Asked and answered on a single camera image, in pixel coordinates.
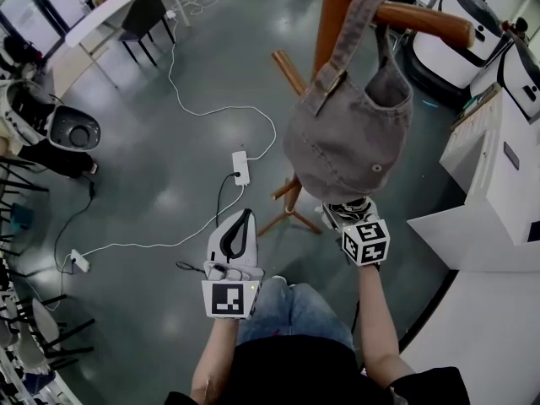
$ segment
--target power strip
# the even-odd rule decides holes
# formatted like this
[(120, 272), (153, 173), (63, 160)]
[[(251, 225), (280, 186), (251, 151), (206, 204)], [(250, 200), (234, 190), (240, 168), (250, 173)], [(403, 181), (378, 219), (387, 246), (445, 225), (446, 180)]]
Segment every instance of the power strip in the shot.
[(233, 169), (235, 172), (240, 173), (240, 177), (235, 177), (235, 184), (237, 186), (247, 186), (250, 184), (250, 171), (247, 167), (246, 152), (233, 153)]
[(87, 273), (90, 270), (90, 263), (88, 260), (74, 249), (71, 250), (70, 257), (72, 261), (75, 262), (75, 265), (83, 272)]

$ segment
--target white power cable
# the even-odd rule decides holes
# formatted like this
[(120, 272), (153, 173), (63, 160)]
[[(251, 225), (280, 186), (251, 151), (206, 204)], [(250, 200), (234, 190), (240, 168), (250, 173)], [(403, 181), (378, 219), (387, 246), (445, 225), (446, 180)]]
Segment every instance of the white power cable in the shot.
[(182, 104), (182, 101), (180, 100), (180, 92), (178, 91), (178, 88), (175, 86), (175, 83), (173, 83), (172, 79), (170, 79), (170, 74), (172, 73), (172, 68), (175, 66), (176, 26), (177, 25), (178, 25), (178, 19), (176, 19), (176, 17), (175, 17), (175, 27), (172, 30), (172, 36), (175, 39), (175, 43), (173, 44), (172, 50), (170, 51), (170, 54), (172, 56), (172, 63), (170, 64), (169, 75), (168, 75), (167, 78), (169, 79), (170, 84), (175, 89), (176, 99), (178, 100), (178, 104), (180, 105), (181, 109), (184, 110), (185, 112), (191, 114), (192, 116), (196, 116), (196, 117), (209, 116), (210, 114), (216, 114), (218, 112), (225, 111), (225, 110), (254, 110), (254, 111), (258, 112), (261, 116), (265, 117), (270, 122), (270, 124), (272, 125), (272, 130), (273, 130), (273, 140), (270, 143), (270, 145), (268, 145), (268, 147), (266, 147), (266, 149), (261, 154), (259, 154), (256, 158), (247, 158), (247, 160), (259, 160), (274, 145), (274, 143), (276, 142), (276, 138), (278, 137), (278, 134), (276, 133), (276, 127), (273, 124), (273, 120), (269, 116), (267, 116), (264, 112), (262, 112), (261, 110), (259, 110), (255, 106), (250, 106), (250, 105), (223, 106), (222, 108), (218, 108), (217, 110), (212, 110), (212, 111), (207, 111), (207, 112), (194, 112), (194, 111), (188, 110), (184, 106), (184, 104)]
[[(193, 5), (193, 6), (197, 6), (195, 9), (193, 9), (191, 11), (191, 15), (198, 15), (200, 14), (205, 8), (209, 8), (211, 6), (213, 6), (214, 4), (216, 4), (218, 2), (218, 0), (211, 0), (212, 2), (210, 4), (199, 4), (197, 3), (196, 0), (188, 0), (187, 3), (185, 5), (183, 5), (183, 7), (186, 7), (186, 6), (190, 6), (190, 5)], [(169, 74), (168, 74), (168, 79), (170, 81), (170, 83), (172, 84), (173, 88), (175, 89), (176, 91), (176, 98), (178, 99), (178, 103), (180, 104), (180, 107), (182, 108), (182, 110), (184, 110), (185, 112), (189, 113), (189, 114), (192, 114), (193, 116), (198, 116), (198, 117), (201, 117), (201, 116), (208, 116), (210, 114), (215, 114), (215, 113), (218, 113), (218, 112), (221, 112), (221, 111), (224, 111), (224, 110), (254, 110), (256, 112), (258, 112), (259, 114), (261, 114), (263, 117), (265, 117), (269, 122), (270, 124), (272, 125), (272, 130), (273, 130), (273, 140), (272, 142), (268, 145), (268, 147), (261, 153), (259, 154), (256, 158), (247, 158), (247, 160), (259, 160), (260, 158), (262, 158), (262, 156), (264, 156), (267, 151), (275, 144), (276, 142), (276, 138), (277, 138), (277, 133), (276, 133), (276, 127), (274, 126), (273, 124), (273, 120), (267, 116), (264, 112), (262, 112), (261, 110), (257, 109), (255, 106), (249, 106), (249, 105), (242, 105), (242, 106), (224, 106), (222, 108), (219, 108), (217, 110), (213, 110), (213, 111), (208, 111), (208, 112), (203, 112), (203, 113), (196, 113), (196, 112), (193, 112), (193, 111), (190, 111), (188, 110), (181, 102), (180, 100), (180, 92), (178, 91), (178, 88), (175, 86), (175, 83), (173, 83), (172, 79), (170, 79), (170, 74), (172, 73), (172, 68), (175, 66), (175, 47), (176, 47), (176, 26), (178, 25), (178, 20), (176, 19), (175, 17), (175, 27), (174, 29), (172, 30), (172, 34), (173, 34), (173, 38), (175, 40), (175, 43), (173, 44), (172, 46), (172, 51), (171, 51), (171, 55), (172, 55), (172, 63), (170, 65), (170, 69), (169, 69)], [(240, 192), (240, 195), (231, 203), (229, 204), (227, 207), (225, 207), (223, 210), (221, 210), (217, 215), (220, 215), (222, 214), (223, 212), (225, 212), (226, 210), (228, 210), (229, 208), (231, 208), (232, 206), (234, 206), (239, 200), (240, 198), (242, 197), (242, 195), (244, 195), (244, 190), (246, 189), (246, 186), (243, 186), (242, 185), (242, 190)], [(108, 249), (110, 247), (113, 247), (113, 246), (119, 246), (119, 247), (128, 247), (128, 246), (136, 246), (136, 247), (140, 247), (140, 248), (143, 248), (143, 249), (149, 249), (149, 248), (152, 248), (152, 247), (177, 247), (183, 243), (185, 243), (186, 241), (190, 240), (191, 238), (195, 237), (196, 235), (199, 235), (201, 234), (211, 223), (212, 221), (216, 218), (217, 215), (214, 215), (199, 231), (197, 231), (196, 233), (193, 233), (192, 235), (186, 237), (184, 240), (182, 241), (179, 241), (178, 243), (174, 243), (172, 245), (166, 245), (164, 243), (156, 243), (154, 245), (139, 245), (138, 243), (110, 243), (109, 245), (107, 246), (102, 246), (102, 247), (98, 247), (97, 249), (93, 249), (92, 251), (88, 251), (88, 252), (85, 252), (84, 254), (82, 254), (83, 257), (86, 257), (87, 255), (90, 255), (94, 252), (97, 252), (97, 251), (103, 251), (104, 249)], [(62, 268), (60, 269), (61, 272), (63, 272), (63, 269), (65, 268), (66, 266), (66, 263), (68, 262), (68, 258), (70, 257), (70, 254), (66, 255), (66, 257), (64, 258), (64, 263), (62, 264)], [(39, 296), (39, 294), (37, 293), (37, 291), (35, 290), (35, 288), (32, 286), (32, 284), (30, 283), (30, 281), (28, 281), (28, 284), (30, 285), (30, 287), (34, 290), (34, 292)], [(60, 294), (62, 294), (63, 292), (63, 273), (61, 273), (60, 275)], [(57, 304), (55, 305), (54, 308), (49, 308), (47, 307), (47, 309), (49, 309), (49, 311), (55, 311), (56, 308), (60, 305), (60, 301), (57, 302)]]
[[(231, 208), (232, 206), (234, 206), (238, 200), (240, 200), (240, 198), (242, 197), (242, 195), (244, 195), (244, 190), (246, 189), (245, 186), (242, 186), (242, 192), (240, 192), (240, 195), (231, 203), (229, 204), (227, 207), (225, 207), (223, 210), (221, 210), (219, 212), (219, 214), (223, 213), (225, 210), (227, 210), (228, 208)], [(87, 255), (90, 255), (91, 253), (94, 253), (94, 252), (97, 252), (97, 251), (103, 251), (104, 249), (107, 249), (109, 247), (113, 247), (113, 246), (120, 246), (120, 247), (126, 247), (126, 246), (136, 246), (136, 247), (142, 247), (143, 249), (149, 249), (151, 247), (177, 247), (179, 245), (181, 245), (182, 243), (190, 240), (191, 238), (195, 237), (196, 235), (199, 235), (201, 234), (211, 223), (214, 219), (216, 219), (216, 214), (199, 230), (197, 231), (196, 233), (194, 234), (191, 234), (189, 237), (186, 237), (184, 240), (182, 241), (179, 241), (178, 243), (174, 243), (172, 245), (166, 245), (164, 243), (156, 243), (155, 245), (139, 245), (138, 243), (126, 243), (126, 244), (122, 244), (122, 243), (111, 243), (110, 245), (107, 245), (107, 246), (103, 246), (103, 247), (98, 247), (97, 249), (93, 249), (92, 251), (88, 251), (86, 253), (83, 254), (83, 257), (86, 257)]]

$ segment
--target coat rack leg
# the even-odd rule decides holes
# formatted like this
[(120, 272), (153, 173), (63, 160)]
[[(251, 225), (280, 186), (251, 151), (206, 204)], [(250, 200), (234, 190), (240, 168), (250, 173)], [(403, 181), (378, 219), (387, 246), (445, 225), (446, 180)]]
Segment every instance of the coat rack leg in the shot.
[(293, 180), (281, 186), (276, 192), (272, 194), (272, 200), (276, 201), (278, 198), (282, 197), (296, 186), (302, 186), (302, 183), (300, 183), (298, 176), (294, 175)]
[[(289, 179), (285, 181), (285, 186), (289, 185)], [(322, 231), (315, 226), (312, 222), (310, 222), (308, 219), (306, 219), (304, 216), (302, 216), (299, 213), (296, 213), (294, 210), (294, 205), (296, 204), (296, 200), (298, 199), (298, 196), (300, 194), (300, 191), (302, 190), (302, 185), (297, 185), (294, 187), (293, 190), (290, 190), (285, 193), (285, 203), (283, 204), (283, 212), (279, 214), (277, 218), (272, 220), (268, 225), (264, 226), (256, 235), (257, 237), (261, 237), (264, 235), (267, 231), (269, 231), (274, 225), (279, 224), (282, 220), (288, 218), (289, 216), (293, 216), (297, 218), (302, 224), (307, 226), (312, 232), (315, 234), (321, 234)]]

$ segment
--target black cable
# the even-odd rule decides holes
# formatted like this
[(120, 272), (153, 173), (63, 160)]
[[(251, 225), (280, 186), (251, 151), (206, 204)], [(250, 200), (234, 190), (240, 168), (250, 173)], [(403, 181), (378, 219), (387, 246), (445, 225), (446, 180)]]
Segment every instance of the black cable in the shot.
[(75, 218), (77, 218), (77, 216), (79, 216), (80, 214), (83, 214), (84, 212), (86, 212), (86, 210), (89, 209), (90, 207), (90, 204), (92, 203), (92, 201), (94, 201), (94, 197), (95, 197), (95, 184), (93, 181), (91, 181), (88, 177), (86, 177), (85, 175), (83, 175), (84, 178), (86, 178), (88, 181), (89, 181), (89, 200), (88, 200), (88, 204), (86, 204), (86, 207), (84, 207), (82, 210), (79, 210), (78, 212), (74, 213), (71, 218), (69, 218), (66, 223), (64, 224), (64, 226), (62, 227), (62, 229), (60, 230), (60, 232), (58, 233), (58, 236), (57, 236), (57, 239), (55, 240), (54, 242), (54, 263), (57, 267), (57, 271), (61, 274), (73, 274), (73, 263), (72, 263), (72, 266), (71, 266), (71, 272), (68, 272), (66, 270), (64, 270), (63, 268), (65, 267), (65, 265), (63, 267), (59, 267), (58, 266), (58, 260), (57, 260), (57, 247), (58, 247), (58, 241), (60, 240), (60, 237), (62, 237), (62, 234), (63, 232), (66, 230), (66, 228), (68, 227), (68, 225), (71, 223), (72, 220), (74, 220)]
[(354, 334), (354, 329), (356, 328), (356, 321), (358, 320), (359, 312), (360, 312), (360, 300), (356, 302), (356, 311), (354, 312), (353, 325), (351, 326), (351, 334)]
[(62, 105), (64, 105), (64, 102), (63, 102), (63, 100), (62, 100), (62, 99), (60, 99), (60, 98), (59, 98), (58, 96), (55, 96), (54, 94), (50, 94), (50, 93), (49, 93), (49, 96), (51, 96), (52, 98), (54, 98), (54, 99), (58, 100), (58, 102), (60, 102), (60, 103), (61, 103)]
[(42, 170), (32, 170), (31, 168), (25, 168), (27, 171), (31, 172), (32, 174), (41, 174), (43, 171), (47, 171), (48, 168), (43, 165)]
[(26, 141), (30, 147), (31, 146), (35, 146), (35, 144), (33, 144), (27, 137), (24, 136), (24, 134), (19, 130), (19, 128), (17, 127), (17, 123), (13, 123), (13, 129), (15, 129), (15, 131), (17, 131), (17, 133), (21, 136), (21, 138)]
[(223, 183), (221, 183), (221, 187), (219, 188), (219, 194), (218, 194), (218, 207), (216, 208), (216, 228), (219, 227), (219, 199), (221, 198), (221, 191), (223, 191), (223, 186), (229, 177), (240, 177), (240, 173), (231, 172), (229, 175), (227, 175), (224, 178)]
[(189, 271), (200, 272), (206, 277), (206, 273), (204, 272), (204, 270), (202, 270), (201, 268), (196, 268), (192, 266), (191, 264), (188, 264), (187, 262), (177, 261), (175, 264), (178, 268), (181, 268), (182, 270), (187, 270), (188, 272)]

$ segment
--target blue jeans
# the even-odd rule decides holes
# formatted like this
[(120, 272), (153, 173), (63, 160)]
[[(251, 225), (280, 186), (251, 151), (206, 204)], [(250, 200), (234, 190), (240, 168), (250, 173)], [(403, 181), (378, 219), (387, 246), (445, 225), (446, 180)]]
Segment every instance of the blue jeans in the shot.
[(240, 321), (236, 344), (299, 334), (331, 339), (354, 350), (350, 329), (310, 285), (290, 288), (282, 279), (271, 278), (261, 287), (253, 316)]

